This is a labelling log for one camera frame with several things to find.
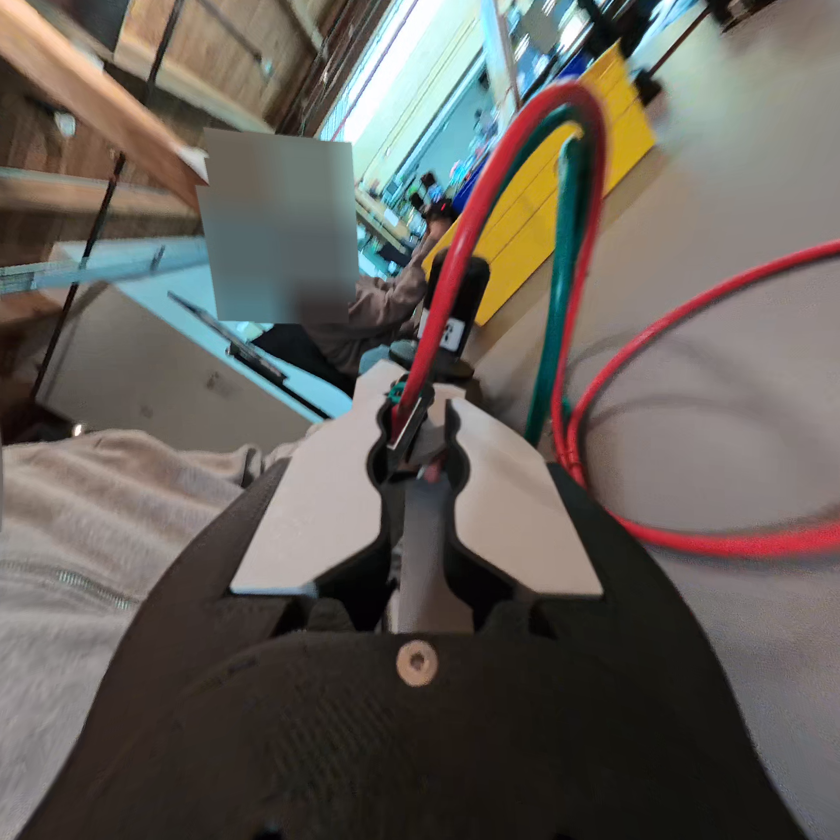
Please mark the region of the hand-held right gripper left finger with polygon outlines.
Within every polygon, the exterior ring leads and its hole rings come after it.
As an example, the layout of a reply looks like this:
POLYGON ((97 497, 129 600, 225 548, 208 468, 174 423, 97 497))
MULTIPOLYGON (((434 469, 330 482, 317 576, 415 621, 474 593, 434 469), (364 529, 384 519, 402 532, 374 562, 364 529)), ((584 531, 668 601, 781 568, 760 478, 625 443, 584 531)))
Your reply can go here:
POLYGON ((392 403, 368 395, 297 446, 229 590, 341 602, 371 631, 390 598, 391 524, 382 495, 392 403))

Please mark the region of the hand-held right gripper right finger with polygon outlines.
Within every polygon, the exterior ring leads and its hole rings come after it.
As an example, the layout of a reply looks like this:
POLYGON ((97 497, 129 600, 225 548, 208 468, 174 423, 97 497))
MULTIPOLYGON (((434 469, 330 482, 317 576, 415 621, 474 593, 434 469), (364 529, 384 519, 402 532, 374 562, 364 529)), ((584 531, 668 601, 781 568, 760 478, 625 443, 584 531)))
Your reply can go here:
POLYGON ((465 398, 445 408, 444 577, 478 631, 504 602, 596 602, 603 584, 539 451, 465 398))

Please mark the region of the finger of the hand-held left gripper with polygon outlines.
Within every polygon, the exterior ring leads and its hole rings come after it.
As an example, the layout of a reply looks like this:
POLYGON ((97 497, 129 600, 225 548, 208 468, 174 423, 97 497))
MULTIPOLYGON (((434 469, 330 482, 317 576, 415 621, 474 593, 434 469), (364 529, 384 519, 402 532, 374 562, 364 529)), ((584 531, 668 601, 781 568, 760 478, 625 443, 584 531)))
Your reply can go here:
POLYGON ((387 395, 407 375, 408 370, 395 362, 376 362, 358 377, 358 397, 387 395))

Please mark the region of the yellow plastic bin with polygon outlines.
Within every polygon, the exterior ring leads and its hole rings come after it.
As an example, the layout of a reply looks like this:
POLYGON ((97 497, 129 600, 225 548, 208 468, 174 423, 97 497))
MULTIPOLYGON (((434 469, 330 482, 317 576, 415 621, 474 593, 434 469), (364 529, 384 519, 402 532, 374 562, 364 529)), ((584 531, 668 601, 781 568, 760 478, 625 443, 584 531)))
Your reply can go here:
MULTIPOLYGON (((607 129, 604 194, 656 143, 619 43, 583 73, 581 83, 599 99, 607 129)), ((512 178, 478 239, 475 254, 490 266, 476 315, 484 327, 553 254, 562 145, 579 129, 566 123, 551 133, 512 178)))

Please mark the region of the person's grey sweatshirt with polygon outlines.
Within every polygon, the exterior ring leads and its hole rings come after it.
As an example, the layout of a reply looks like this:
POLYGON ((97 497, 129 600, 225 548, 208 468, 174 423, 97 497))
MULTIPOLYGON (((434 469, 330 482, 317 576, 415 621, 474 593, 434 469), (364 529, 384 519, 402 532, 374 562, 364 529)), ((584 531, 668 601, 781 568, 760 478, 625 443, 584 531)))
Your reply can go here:
POLYGON ((154 584, 298 446, 215 454, 108 430, 3 447, 2 838, 47 793, 154 584))

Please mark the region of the wooden beam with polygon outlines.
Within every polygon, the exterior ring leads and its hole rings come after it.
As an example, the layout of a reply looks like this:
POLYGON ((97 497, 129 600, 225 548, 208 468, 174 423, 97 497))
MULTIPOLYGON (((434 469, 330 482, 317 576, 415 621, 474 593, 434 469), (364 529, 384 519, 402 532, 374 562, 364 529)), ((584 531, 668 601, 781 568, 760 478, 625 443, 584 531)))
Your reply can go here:
POLYGON ((184 143, 27 2, 1 2, 1 54, 43 92, 143 168, 194 211, 206 181, 184 143))

